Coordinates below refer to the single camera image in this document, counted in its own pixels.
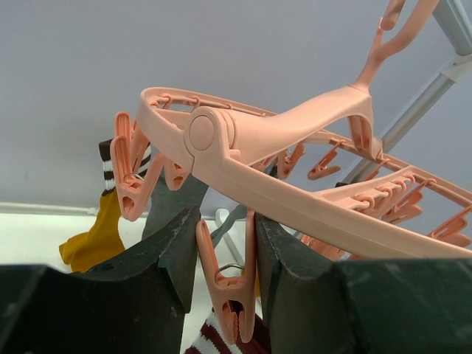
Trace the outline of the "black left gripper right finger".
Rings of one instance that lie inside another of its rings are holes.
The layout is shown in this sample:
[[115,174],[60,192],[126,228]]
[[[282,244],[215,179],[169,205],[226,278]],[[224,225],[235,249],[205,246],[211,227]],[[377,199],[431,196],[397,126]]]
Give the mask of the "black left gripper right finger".
[[469,259],[333,262],[255,218],[274,353],[469,353]]

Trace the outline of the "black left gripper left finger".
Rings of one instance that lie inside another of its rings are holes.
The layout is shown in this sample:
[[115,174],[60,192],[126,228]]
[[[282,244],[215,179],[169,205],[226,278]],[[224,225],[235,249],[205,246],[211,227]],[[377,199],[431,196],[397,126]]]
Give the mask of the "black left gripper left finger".
[[1,268],[3,353],[177,353],[195,278],[198,207],[86,273]]

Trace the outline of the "maroon white striped sock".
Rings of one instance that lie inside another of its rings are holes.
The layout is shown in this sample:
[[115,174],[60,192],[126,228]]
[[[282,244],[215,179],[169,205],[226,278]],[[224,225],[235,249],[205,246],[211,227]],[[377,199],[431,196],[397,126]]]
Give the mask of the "maroon white striped sock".
[[244,343],[240,337],[237,337],[234,344],[228,344],[221,335],[218,320],[212,308],[196,339],[191,345],[184,348],[183,353],[269,354],[272,353],[269,329],[264,325],[263,320],[256,315],[251,341]]

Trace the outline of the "grey sock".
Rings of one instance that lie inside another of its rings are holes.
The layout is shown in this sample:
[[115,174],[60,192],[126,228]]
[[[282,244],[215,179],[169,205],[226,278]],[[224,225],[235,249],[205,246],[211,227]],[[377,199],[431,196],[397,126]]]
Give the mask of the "grey sock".
[[151,195],[151,207],[143,229],[142,239],[144,240],[159,231],[186,207],[199,207],[207,190],[208,186],[205,183],[193,175],[188,175],[180,189],[171,191],[167,187],[164,173],[161,172]]
[[215,231],[211,233],[212,245],[216,247],[221,238],[227,233],[238,220],[244,220],[247,215],[247,208],[242,204],[238,204],[228,215],[226,220]]

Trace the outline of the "pink round clip hanger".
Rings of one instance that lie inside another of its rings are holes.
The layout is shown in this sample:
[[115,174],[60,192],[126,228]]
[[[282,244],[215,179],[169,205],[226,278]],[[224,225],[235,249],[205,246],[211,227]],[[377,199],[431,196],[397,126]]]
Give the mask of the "pink round clip hanger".
[[[357,80],[284,113],[152,87],[142,91],[134,118],[125,112],[115,116],[111,161],[125,219],[134,221],[143,213],[159,176],[171,190],[194,176],[247,207],[241,277],[221,274],[207,225],[196,226],[207,287],[229,343],[247,342],[253,335],[258,213],[365,258],[471,256],[462,232],[471,194],[386,155],[373,133],[370,84],[382,63],[417,37],[436,6],[419,1],[397,35],[383,41],[403,8],[403,2],[391,1]],[[302,190],[286,180],[307,143],[342,148],[389,174],[329,190]]]

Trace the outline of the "mustard brown striped sock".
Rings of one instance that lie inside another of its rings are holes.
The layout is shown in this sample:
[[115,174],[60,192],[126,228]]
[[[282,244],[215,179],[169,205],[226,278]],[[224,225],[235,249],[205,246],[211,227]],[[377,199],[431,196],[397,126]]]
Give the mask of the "mustard brown striped sock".
[[[241,270],[240,271],[240,275],[241,276],[244,276],[246,274],[246,270]],[[260,299],[261,298],[261,294],[260,294],[260,279],[259,279],[259,274],[258,274],[258,270],[257,270],[257,267],[256,267],[256,271],[255,271],[255,296],[256,296],[256,299]]]

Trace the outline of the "white drying rack stand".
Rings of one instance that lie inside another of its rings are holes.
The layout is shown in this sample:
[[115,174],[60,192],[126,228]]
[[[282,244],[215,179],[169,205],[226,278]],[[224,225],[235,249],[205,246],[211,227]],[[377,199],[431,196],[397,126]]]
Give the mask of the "white drying rack stand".
[[[465,12],[462,2],[440,1],[434,11],[434,17],[454,48],[456,54],[454,63],[458,63],[462,59],[471,58],[471,21]],[[452,87],[454,81],[446,75],[445,70],[452,69],[453,65],[453,63],[445,65],[445,67],[438,72],[437,76],[433,77],[431,82],[425,85],[422,91],[408,103],[401,114],[397,116],[395,122],[384,132],[382,140],[383,148],[386,152],[390,151],[447,90]],[[218,227],[226,220],[229,213],[230,211],[225,209],[219,209],[216,212],[215,220]],[[242,263],[244,252],[234,245],[233,239],[229,236],[229,231],[225,233],[221,239],[224,239],[228,243],[228,247],[232,251],[236,261]],[[335,249],[316,239],[302,235],[300,232],[296,232],[294,236],[301,240],[306,246],[330,260],[354,260],[356,258],[353,254]]]

